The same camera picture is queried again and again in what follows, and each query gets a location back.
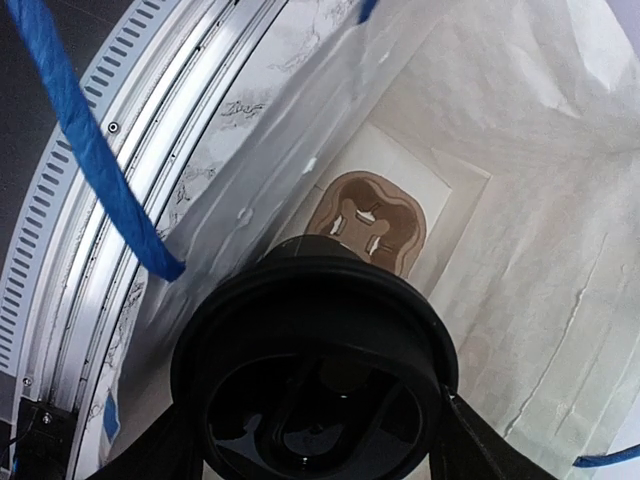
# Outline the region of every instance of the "curved metal track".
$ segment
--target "curved metal track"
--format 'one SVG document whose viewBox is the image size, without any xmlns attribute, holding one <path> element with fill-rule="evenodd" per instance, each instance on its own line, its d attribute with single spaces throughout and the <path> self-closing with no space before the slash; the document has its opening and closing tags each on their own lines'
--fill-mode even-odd
<svg viewBox="0 0 640 480">
<path fill-rule="evenodd" d="M 137 1 L 82 77 L 93 113 L 153 221 L 286 1 Z M 78 411 L 81 433 L 137 267 L 56 127 L 0 278 L 0 372 L 14 380 L 13 402 L 0 402 L 0 419 L 15 430 L 20 398 L 46 399 Z"/>
</svg>

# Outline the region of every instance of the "blue cord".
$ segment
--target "blue cord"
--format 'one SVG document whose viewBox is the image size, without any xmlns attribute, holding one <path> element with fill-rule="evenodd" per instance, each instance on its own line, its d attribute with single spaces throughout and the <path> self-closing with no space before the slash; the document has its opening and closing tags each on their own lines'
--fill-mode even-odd
<svg viewBox="0 0 640 480">
<path fill-rule="evenodd" d="M 42 0 L 6 0 L 80 169 L 127 245 L 149 272 L 177 279 L 184 264 L 164 246 L 129 188 L 78 85 L 51 12 Z"/>
<path fill-rule="evenodd" d="M 583 455 L 576 458 L 573 466 L 578 468 L 606 467 L 638 457 L 640 457 L 640 445 L 635 445 L 609 455 Z"/>
<path fill-rule="evenodd" d="M 376 8 L 377 4 L 378 0 L 362 0 L 362 8 L 360 9 L 360 19 L 358 20 L 358 23 L 364 23 L 369 20 L 369 17 L 371 17 L 373 9 Z"/>
</svg>

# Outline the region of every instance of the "white plastic sheet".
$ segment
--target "white plastic sheet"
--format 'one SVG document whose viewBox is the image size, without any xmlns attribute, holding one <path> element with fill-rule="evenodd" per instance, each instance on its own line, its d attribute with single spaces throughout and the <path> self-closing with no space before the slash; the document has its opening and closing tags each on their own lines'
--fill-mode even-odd
<svg viewBox="0 0 640 480">
<path fill-rule="evenodd" d="M 166 389 L 184 321 L 267 248 L 424 40 L 369 118 L 452 188 L 411 280 L 454 337 L 462 395 L 554 475 L 588 478 L 573 459 L 609 448 L 640 390 L 638 61 L 604 0 L 399 4 L 323 38 L 192 192 L 167 238 L 190 270 L 146 286 L 121 396 Z M 159 394 L 141 390 L 124 403 L 142 428 Z"/>
</svg>

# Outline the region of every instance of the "brown cutout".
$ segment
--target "brown cutout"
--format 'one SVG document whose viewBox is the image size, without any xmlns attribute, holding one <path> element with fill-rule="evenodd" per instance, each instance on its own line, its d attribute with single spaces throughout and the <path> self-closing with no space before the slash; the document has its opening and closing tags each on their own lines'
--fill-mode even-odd
<svg viewBox="0 0 640 480">
<path fill-rule="evenodd" d="M 424 246 L 427 222 L 420 204 L 397 185 L 375 173 L 349 172 L 329 185 L 306 233 L 334 238 L 406 278 Z"/>
</svg>

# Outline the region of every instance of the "black bracket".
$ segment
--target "black bracket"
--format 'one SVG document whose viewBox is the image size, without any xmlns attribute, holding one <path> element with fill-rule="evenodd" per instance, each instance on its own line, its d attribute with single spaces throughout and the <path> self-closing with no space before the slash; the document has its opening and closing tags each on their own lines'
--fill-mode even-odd
<svg viewBox="0 0 640 480">
<path fill-rule="evenodd" d="M 15 480 L 63 480 L 66 475 L 77 415 L 46 403 L 22 399 L 18 416 Z"/>
</svg>

